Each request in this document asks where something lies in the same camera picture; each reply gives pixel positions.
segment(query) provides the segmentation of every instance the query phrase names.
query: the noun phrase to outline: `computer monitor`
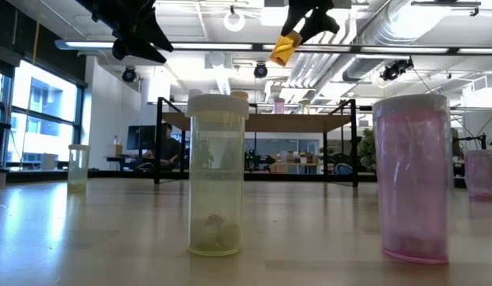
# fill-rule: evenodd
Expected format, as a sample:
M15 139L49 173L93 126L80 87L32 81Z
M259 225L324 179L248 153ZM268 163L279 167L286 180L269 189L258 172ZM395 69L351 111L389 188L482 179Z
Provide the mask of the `computer monitor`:
M128 150L138 150L140 148L140 131L143 137L141 148L154 150L156 148L156 126L129 126L126 148Z

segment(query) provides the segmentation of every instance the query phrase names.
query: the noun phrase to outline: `pink plastic cylinder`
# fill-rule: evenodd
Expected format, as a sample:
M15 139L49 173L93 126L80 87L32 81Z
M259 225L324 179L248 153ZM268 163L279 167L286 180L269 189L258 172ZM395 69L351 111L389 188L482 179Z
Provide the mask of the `pink plastic cylinder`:
M447 98L406 95L373 106L383 252L444 264L452 186Z
M285 113L285 99L279 97L274 98L274 113L275 114Z
M465 182L472 199L492 202L492 152L465 152Z

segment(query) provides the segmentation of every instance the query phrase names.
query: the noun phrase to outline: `wooden tabletop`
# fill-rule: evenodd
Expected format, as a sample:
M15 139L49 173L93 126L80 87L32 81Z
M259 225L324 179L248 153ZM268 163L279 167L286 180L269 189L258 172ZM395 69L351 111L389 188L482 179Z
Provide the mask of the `wooden tabletop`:
M190 130L190 120L181 113L163 113L163 120L178 129ZM246 132L326 133L349 123L349 115L250 114Z

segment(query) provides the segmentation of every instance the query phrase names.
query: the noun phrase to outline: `person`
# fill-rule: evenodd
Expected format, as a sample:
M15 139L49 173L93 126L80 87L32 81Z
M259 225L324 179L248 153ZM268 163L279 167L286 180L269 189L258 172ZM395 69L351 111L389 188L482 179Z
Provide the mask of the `person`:
M163 123L161 125L161 130L163 129L166 130L166 138L161 148L161 165L168 165L171 167L171 169L174 169L176 165L176 161L180 156L181 145L177 139L172 138L173 127L171 124ZM143 154L143 158L154 159L155 156L152 150L148 150L145 154ZM153 164L147 162L147 163L140 164L139 166L136 167L136 169L146 169L146 168L147 169L153 168Z

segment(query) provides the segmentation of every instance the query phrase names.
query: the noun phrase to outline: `floor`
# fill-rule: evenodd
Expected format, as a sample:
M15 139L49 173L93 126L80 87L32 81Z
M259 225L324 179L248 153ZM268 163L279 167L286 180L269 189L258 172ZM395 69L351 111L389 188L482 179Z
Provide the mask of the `floor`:
M492 203L451 195L450 264L380 250L375 184L245 183L242 252L193 256L188 182L0 191L0 285L492 285Z

